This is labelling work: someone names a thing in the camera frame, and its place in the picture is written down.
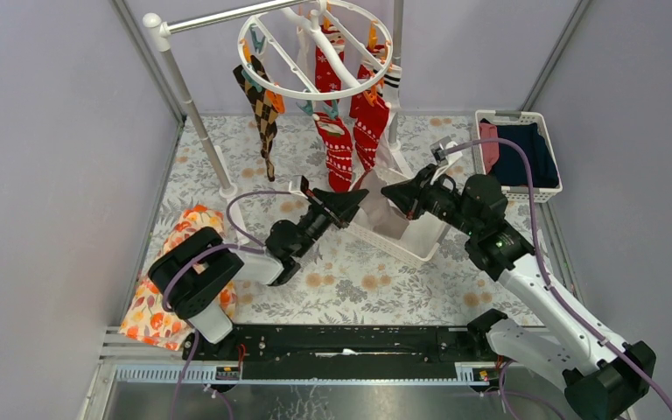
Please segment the brown striped sock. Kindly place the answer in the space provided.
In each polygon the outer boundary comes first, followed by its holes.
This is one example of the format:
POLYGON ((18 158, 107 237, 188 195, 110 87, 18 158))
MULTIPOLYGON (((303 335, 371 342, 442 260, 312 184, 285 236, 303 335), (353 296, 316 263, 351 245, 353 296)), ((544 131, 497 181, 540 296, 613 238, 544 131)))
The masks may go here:
POLYGON ((364 175, 360 187, 368 190, 368 194, 360 203, 360 208, 367 216, 367 225, 372 232, 400 240, 410 223, 382 194, 386 185, 374 170, 364 175))

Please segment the red dotted sock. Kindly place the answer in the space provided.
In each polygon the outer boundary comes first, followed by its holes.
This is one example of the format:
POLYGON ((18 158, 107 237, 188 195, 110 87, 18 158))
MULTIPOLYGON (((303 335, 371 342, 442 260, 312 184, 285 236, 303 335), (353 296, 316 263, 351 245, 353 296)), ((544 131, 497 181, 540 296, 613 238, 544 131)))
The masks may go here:
POLYGON ((390 104, 381 98, 375 106, 357 101, 353 110, 353 140, 357 157, 365 172, 373 169, 382 134, 388 127, 390 104))

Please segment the white sock with black stripes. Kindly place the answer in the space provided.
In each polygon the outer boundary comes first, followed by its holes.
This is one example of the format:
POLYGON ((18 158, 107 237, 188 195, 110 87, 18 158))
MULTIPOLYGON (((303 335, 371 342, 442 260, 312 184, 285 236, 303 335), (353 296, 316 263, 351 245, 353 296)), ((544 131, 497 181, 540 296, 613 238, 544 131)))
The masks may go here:
POLYGON ((393 111, 397 111, 400 105, 400 84, 403 77, 403 69, 395 64, 388 67, 383 75, 383 85, 381 87, 381 97, 388 102, 393 111))

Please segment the white round clip hanger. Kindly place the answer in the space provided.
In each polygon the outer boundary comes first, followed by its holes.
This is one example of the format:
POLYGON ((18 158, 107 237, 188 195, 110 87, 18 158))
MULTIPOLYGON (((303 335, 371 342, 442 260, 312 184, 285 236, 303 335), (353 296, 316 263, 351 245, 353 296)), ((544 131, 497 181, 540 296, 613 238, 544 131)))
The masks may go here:
POLYGON ((269 1, 258 4, 252 14, 246 16, 239 31, 237 53, 250 80, 262 88, 276 92, 286 99, 323 102, 349 98, 375 85, 394 64, 395 48, 388 27, 371 11, 349 1, 269 1), (297 51, 291 52, 283 41, 265 23, 265 16, 272 12, 283 15, 284 21, 296 31, 302 27, 311 37, 310 70, 306 76, 296 64, 297 51), (321 26, 334 25, 342 34, 345 43, 345 58, 332 47, 321 26), (368 50, 369 46, 384 44, 386 57, 383 63, 368 50), (315 51, 319 47, 340 77, 340 91, 320 93, 315 87, 315 51), (301 83, 300 87, 282 87, 271 76, 263 74, 263 61, 267 51, 279 58, 301 83), (363 59, 375 67, 374 76, 365 81, 357 80, 363 59))

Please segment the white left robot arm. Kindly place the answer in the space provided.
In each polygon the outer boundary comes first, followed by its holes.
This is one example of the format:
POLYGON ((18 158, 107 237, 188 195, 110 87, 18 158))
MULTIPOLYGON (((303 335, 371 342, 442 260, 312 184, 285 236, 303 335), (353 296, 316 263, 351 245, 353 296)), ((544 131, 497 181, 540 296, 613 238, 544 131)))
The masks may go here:
POLYGON ((298 222, 274 223, 261 249, 226 243, 214 228, 203 227, 151 265, 148 276, 163 294, 164 310, 190 324, 215 359, 231 356, 237 340, 234 322, 221 307, 223 289, 239 279, 286 284, 300 270, 300 258, 329 228, 347 228, 368 196, 364 189, 303 193, 306 213, 298 222))

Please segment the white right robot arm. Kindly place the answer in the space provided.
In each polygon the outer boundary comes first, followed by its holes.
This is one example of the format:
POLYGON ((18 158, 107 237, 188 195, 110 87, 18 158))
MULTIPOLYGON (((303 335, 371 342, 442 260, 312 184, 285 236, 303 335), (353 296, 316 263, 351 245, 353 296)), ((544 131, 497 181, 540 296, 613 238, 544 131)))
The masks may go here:
POLYGON ((427 174, 381 193, 411 220, 430 214, 466 234, 473 264, 519 298, 551 335, 489 311, 466 338, 475 359, 498 354, 522 364, 562 390, 582 419, 615 419, 649 391, 654 351, 598 321, 553 277, 536 247, 506 221, 508 200, 496 179, 473 175, 458 190, 427 174))

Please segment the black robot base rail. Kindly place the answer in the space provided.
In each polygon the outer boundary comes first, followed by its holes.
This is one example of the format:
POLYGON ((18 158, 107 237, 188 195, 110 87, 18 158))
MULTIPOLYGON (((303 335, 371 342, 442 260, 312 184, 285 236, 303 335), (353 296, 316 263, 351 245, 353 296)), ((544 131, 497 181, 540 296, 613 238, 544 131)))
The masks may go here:
POLYGON ((246 381, 499 383, 504 360, 456 326, 239 324, 222 341, 188 336, 186 361, 229 362, 246 381))

